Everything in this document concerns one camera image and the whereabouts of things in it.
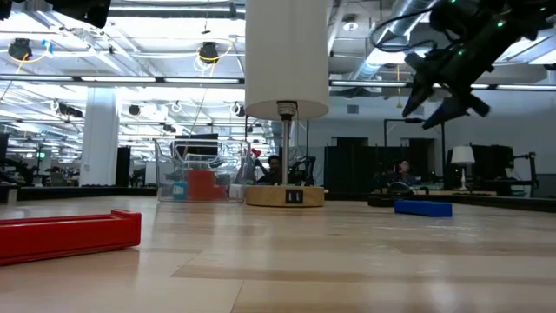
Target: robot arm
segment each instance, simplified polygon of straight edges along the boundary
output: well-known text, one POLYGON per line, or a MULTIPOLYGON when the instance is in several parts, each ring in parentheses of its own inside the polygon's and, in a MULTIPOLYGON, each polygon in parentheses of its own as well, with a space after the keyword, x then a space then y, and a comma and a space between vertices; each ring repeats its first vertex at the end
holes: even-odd
MULTIPOLYGON (((473 84, 486 71, 493 71, 493 63, 516 41, 525 37, 535 40, 540 30, 551 28, 547 19, 556 14, 553 0, 440 0, 433 7, 411 15, 396 17, 379 25, 377 30, 391 22, 416 14, 430 12, 430 26, 444 33, 450 44, 443 49, 434 48, 425 57, 416 53, 405 61, 416 70, 414 88, 402 115, 407 117, 433 93, 439 84, 450 92, 442 105, 430 116, 424 129, 432 128, 457 117, 467 115, 468 109, 485 117, 490 106, 471 94, 473 84)), ((423 41, 416 45, 430 43, 423 41)), ((394 52, 376 43, 385 52, 394 52)), ((409 50, 416 45, 407 46, 409 50)))

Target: man sitting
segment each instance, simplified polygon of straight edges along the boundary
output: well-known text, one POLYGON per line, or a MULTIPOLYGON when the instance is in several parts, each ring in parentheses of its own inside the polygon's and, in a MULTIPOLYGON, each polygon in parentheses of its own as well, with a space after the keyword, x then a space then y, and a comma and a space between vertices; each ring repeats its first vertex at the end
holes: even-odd
POLYGON ((259 179, 258 183, 263 183, 267 185, 275 185, 281 183, 281 159, 278 156, 270 156, 268 158, 268 165, 270 166, 270 170, 267 170, 262 166, 261 161, 258 159, 255 161, 255 166, 261 168, 262 173, 264 174, 261 179, 259 179))

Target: red object in bin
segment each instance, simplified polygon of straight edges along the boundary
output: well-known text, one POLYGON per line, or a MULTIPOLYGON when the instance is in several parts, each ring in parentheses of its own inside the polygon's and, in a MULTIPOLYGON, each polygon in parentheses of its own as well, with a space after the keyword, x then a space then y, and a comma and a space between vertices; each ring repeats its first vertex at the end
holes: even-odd
POLYGON ((119 250, 141 243, 141 213, 0 220, 0 265, 119 250))
POLYGON ((190 170, 188 172, 189 201, 226 200, 226 186, 216 186, 215 173, 210 170, 190 170))

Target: wall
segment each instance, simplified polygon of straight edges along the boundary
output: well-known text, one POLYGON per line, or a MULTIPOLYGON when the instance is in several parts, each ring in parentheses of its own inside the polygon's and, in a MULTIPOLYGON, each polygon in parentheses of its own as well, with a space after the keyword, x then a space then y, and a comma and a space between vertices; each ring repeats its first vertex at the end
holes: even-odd
MULTIPOLYGON (((500 144, 513 147, 514 155, 536 152, 537 172, 556 174, 556 110, 513 117, 469 117, 454 122, 457 131, 447 136, 447 148, 462 144, 500 144)), ((515 174, 530 178, 527 160, 516 161, 515 174)))
MULTIPOLYGON (((437 172, 441 173, 441 145, 440 127, 423 130, 420 124, 388 123, 388 146, 400 146, 404 138, 432 138, 435 139, 434 165, 437 172)), ((317 185, 323 184, 324 147, 332 145, 332 137, 366 137, 368 145, 384 144, 384 131, 382 120, 350 121, 321 119, 311 121, 309 127, 309 154, 317 158, 314 167, 314 176, 317 185)), ((305 130, 300 129, 299 137, 292 134, 292 141, 299 142, 299 149, 292 148, 293 156, 305 154, 305 130)))
MULTIPOLYGON (((523 91, 476 91, 474 94, 491 105, 486 118, 462 117, 446 124, 447 150, 462 144, 501 144, 512 146, 514 154, 537 153, 537 171, 556 174, 556 94, 551 92, 523 91)), ((376 105, 374 99, 368 105, 376 105)), ((310 124, 309 146, 316 148, 315 156, 323 160, 324 149, 332 143, 332 137, 367 137, 369 145, 383 144, 382 116, 361 119, 332 119, 334 115, 314 120, 310 124)), ((390 123, 388 145, 398 146, 402 138, 435 139, 434 167, 442 175, 440 127, 423 130, 418 124, 390 123)), ((299 145, 305 145, 305 132, 300 130, 299 145)), ((527 180, 529 163, 516 161, 515 176, 527 180)))

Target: white column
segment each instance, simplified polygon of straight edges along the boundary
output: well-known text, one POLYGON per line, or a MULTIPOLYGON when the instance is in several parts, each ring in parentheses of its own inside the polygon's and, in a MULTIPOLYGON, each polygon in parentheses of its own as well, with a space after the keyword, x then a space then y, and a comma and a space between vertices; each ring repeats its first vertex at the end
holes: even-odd
POLYGON ((546 74, 548 76, 548 83, 556 84, 556 70, 547 70, 546 74))
POLYGON ((121 105, 113 88, 89 88, 79 184, 116 183, 121 105))

